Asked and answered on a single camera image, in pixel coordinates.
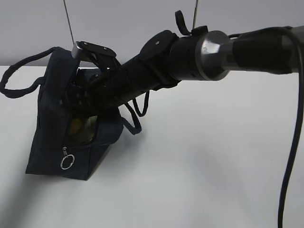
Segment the white table surface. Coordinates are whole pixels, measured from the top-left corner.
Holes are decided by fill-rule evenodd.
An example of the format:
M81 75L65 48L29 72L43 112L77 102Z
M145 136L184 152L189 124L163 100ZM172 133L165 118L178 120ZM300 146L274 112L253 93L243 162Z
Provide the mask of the white table surface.
M25 88L44 71L23 67L8 87ZM0 227L275 228L297 77L231 72L218 82L151 92L142 133L124 130L88 181L25 174L38 90L19 99L0 95ZM303 164L301 140L288 228L304 224Z

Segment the metal ring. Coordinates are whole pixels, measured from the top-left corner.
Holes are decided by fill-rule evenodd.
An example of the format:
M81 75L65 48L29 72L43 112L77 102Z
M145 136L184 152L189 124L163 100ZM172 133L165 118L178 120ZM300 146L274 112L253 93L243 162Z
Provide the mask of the metal ring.
M63 162L65 161L65 159L66 158L68 158L68 157L72 157L72 161L71 161L71 164L68 166L68 167L66 167L66 168L63 168L62 166L63 166ZM74 157L74 155L72 155L72 154L69 154L68 156L65 156L62 160L61 160L61 163L60 163L60 167L63 169L63 170L68 170L69 168L71 168L72 167L72 165L74 164L74 161L75 161L75 157Z

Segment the zipper pull ring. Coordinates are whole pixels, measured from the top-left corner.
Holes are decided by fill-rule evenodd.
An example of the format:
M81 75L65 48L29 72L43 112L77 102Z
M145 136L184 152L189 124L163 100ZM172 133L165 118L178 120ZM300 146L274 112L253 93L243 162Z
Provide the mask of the zipper pull ring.
M62 148L62 152L63 152L63 159L61 160L61 163L60 163L60 168L63 169L63 170L68 170L69 168L72 167L72 165L74 164L74 161L75 161L75 156L72 155L72 154L67 154L67 147L64 146ZM72 158L72 161L70 163L70 165L68 167L63 167L63 162L65 161L65 159L67 159L68 157L71 157Z

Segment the navy blue bag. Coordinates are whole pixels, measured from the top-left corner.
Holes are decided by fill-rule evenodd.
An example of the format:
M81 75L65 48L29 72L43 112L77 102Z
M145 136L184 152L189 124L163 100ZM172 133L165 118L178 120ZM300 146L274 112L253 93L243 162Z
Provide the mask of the navy blue bag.
M51 53L45 75L38 78L32 86L20 90L5 88L8 79L17 69ZM126 104L135 127L120 116L118 108L113 108L97 117L94 136L89 142L78 144L69 142L73 116L71 110L62 104L67 86L77 74L91 77L101 73L99 69L78 69L78 67L79 60L72 58L70 51L53 47L10 66L2 77L0 92L9 98L22 97L33 92L40 85L37 128L26 173L87 180L109 145L119 139L124 126L132 134L142 130L135 111Z

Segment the bag strap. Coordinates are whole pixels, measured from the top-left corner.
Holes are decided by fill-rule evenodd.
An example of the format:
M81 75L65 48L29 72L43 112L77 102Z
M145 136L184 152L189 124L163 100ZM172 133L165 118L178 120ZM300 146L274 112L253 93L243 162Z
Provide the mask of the bag strap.
M44 77L39 77L37 78L34 83L25 89L6 89L5 85L7 84L7 82L9 81L9 78L13 75L13 73L18 70L20 67L26 65L29 62L41 59L45 56L48 56L49 54L51 54L54 50L56 49L56 47L52 47L47 51L41 52L37 55L34 56L30 56L28 58L25 58L21 61L19 61L18 63L11 65L3 74L3 77L0 81L0 92L2 94L4 94L6 97L8 98L19 98L22 97L26 94L32 93L35 91L35 89L37 89L37 87L39 85L44 84L45 82L45 78Z
M133 123L134 123L134 127L125 118L122 117L123 124L129 130L129 132L133 135L138 134L142 131L142 126L141 126L141 123L138 120L137 115L139 117L143 117L144 115L146 115L147 110L148 110L149 95L150 95L150 91L148 91L146 93L145 97L144 97L144 105L143 105L142 113L139 111L136 98L132 100L136 112L132 109L132 107L128 103L124 104L127 107L127 109L129 110L129 112L131 113Z
M133 123L134 123L134 127L125 118L122 117L122 121L123 121L124 126L133 135L140 133L142 131L142 126L141 126L141 123L138 120L138 117L137 117L135 111L132 109L132 107L128 103L125 103L124 105L127 107L129 112L131 113L132 120L133 120Z
M135 111L136 113L138 114L139 117L143 117L147 114L147 110L148 110L148 104L149 104L149 95L150 95L150 91L148 91L146 93L146 95L144 96L144 103L143 103L143 110L142 110L142 113L139 111L139 108L138 108L138 104L137 104L137 101L136 101L136 98L133 99L133 105L134 105L134 108L135 108Z

